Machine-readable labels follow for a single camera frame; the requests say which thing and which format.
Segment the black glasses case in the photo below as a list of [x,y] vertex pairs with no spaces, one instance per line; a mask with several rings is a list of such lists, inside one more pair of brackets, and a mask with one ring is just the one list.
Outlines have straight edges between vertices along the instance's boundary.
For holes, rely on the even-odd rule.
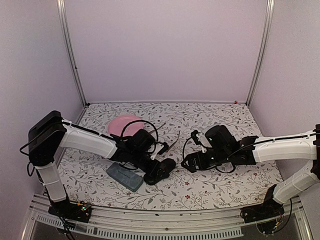
[[163,161],[154,160],[150,170],[143,176],[147,185],[153,186],[163,179],[170,176],[171,171],[176,167],[176,162],[172,158],[166,158]]

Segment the grey case green lining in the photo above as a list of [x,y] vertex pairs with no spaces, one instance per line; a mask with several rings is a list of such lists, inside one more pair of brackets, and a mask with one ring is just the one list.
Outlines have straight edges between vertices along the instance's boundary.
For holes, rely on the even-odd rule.
[[136,192],[144,183],[144,179],[135,172],[128,170],[118,163],[107,168],[106,173],[126,189]]

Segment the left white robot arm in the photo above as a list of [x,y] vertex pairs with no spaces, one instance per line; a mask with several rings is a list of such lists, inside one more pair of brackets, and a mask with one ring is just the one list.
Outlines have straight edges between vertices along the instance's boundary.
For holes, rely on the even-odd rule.
[[53,110],[29,130],[28,141],[19,151],[28,156],[48,196],[55,203],[55,209],[63,217],[70,217],[75,210],[67,200],[67,193],[54,164],[58,148],[77,149],[116,162],[131,163],[145,173],[144,181],[149,185],[167,178],[174,168],[170,160],[156,160],[157,154],[166,145],[159,142],[158,136],[152,136],[144,129],[132,136],[105,135],[76,125],[64,119],[59,111]]

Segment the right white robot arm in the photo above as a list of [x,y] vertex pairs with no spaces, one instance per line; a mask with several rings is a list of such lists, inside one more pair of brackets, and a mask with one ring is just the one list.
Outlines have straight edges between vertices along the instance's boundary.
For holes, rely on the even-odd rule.
[[267,190],[258,213],[269,218],[292,197],[320,182],[320,126],[313,130],[278,137],[246,136],[240,140],[225,125],[215,125],[205,133],[193,131],[190,138],[200,151],[182,156],[181,166],[191,173],[223,164],[256,165],[268,161],[306,160],[307,163],[288,179]]

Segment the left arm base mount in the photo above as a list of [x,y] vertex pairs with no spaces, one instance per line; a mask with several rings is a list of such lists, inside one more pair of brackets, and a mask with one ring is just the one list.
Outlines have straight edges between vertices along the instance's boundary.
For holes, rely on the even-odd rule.
[[82,223],[88,223],[92,214],[92,204],[90,202],[80,201],[72,203],[67,196],[66,199],[53,202],[49,198],[50,207],[48,213],[61,219],[74,220]]

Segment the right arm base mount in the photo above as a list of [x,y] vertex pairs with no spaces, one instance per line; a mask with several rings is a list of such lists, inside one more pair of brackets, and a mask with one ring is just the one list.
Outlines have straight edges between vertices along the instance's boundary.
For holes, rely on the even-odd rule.
[[245,223],[252,223],[256,221],[266,220],[268,218],[273,218],[279,216],[279,220],[273,220],[271,222],[259,223],[257,229],[260,233],[265,236],[274,235],[275,233],[283,230],[289,223],[292,212],[293,212],[293,202],[290,198],[290,212],[285,223],[281,222],[284,217],[284,207],[283,203],[277,203],[273,200],[274,190],[276,184],[272,185],[266,192],[263,203],[246,206],[240,210],[240,217]]

